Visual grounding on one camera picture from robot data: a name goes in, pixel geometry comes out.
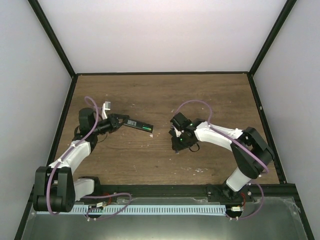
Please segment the black remote control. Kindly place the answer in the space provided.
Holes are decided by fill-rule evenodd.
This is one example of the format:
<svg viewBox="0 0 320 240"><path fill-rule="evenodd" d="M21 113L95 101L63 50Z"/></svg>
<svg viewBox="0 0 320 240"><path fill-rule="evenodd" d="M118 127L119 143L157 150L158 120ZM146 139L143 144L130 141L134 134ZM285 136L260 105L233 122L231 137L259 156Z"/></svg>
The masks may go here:
<svg viewBox="0 0 320 240"><path fill-rule="evenodd" d="M126 127L134 128L134 129L141 130L141 131L148 132L148 133L152 133L153 129L154 129L154 126L152 124L148 124L148 123L145 123L145 122L142 122L139 120L135 120L135 119L131 119L131 118L128 119L126 122L124 122L123 125ZM152 128L152 132L144 130L143 127Z"/></svg>

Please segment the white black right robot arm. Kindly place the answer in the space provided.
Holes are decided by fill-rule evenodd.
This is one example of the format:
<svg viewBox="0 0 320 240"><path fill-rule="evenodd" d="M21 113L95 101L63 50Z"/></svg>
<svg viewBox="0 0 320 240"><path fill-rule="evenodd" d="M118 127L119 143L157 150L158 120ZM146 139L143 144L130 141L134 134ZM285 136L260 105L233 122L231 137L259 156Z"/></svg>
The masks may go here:
<svg viewBox="0 0 320 240"><path fill-rule="evenodd" d="M268 172L275 153L253 127L231 129L210 124L197 118L192 121L181 112L170 120L172 150L179 152L199 147L200 142L210 143L232 152L237 168L222 184L223 198L229 202L240 196L242 188L250 181Z"/></svg>

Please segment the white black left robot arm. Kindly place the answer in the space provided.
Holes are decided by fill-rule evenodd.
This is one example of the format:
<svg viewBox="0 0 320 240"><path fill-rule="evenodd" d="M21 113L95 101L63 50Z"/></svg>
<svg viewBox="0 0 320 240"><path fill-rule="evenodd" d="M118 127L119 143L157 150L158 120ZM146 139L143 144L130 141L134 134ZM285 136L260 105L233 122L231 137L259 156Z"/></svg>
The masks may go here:
<svg viewBox="0 0 320 240"><path fill-rule="evenodd" d="M33 209L56 215L70 212L81 199L97 202L102 196L100 180L92 176L74 180L73 174L95 149L98 136L117 131L129 118L116 113L102 116L89 107L82 108L68 149L56 161L40 166L35 172Z"/></svg>

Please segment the black enclosure frame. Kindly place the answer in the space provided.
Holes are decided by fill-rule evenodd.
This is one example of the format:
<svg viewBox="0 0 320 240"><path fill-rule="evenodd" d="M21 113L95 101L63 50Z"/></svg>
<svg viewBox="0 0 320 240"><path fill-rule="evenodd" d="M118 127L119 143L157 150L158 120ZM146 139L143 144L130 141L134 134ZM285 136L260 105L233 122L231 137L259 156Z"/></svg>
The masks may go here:
<svg viewBox="0 0 320 240"><path fill-rule="evenodd" d="M181 82L183 77L189 81L208 81L214 83L220 90L231 87L231 92L239 94L247 91L249 114L258 121L266 141L272 150L276 148L269 124L262 108L254 78L247 71L187 71L187 72L110 72L110 73L76 73L49 20L37 0L29 2L35 16L52 43L64 67L71 77L69 90L60 114L57 130L53 139L47 162L52 163L54 157L62 150L67 137L71 135L68 129L70 121L76 117L76 107L79 105L80 93L84 91L85 83L100 83L108 79L122 79L128 83L138 81L145 89L170 79ZM168 137L162 137L149 147L147 151L139 152L129 148L128 143L116 141L110 148L99 147L94 157L88 160L82 173L95 173L102 180L101 188L105 191L128 189L141 197L195 197L207 196L209 200L217 200L218 187L223 177L230 170L230 161L217 150L213 159L203 157L192 160L193 164L203 164L209 168L209 173L198 180L179 173L173 176L169 173Z"/></svg>

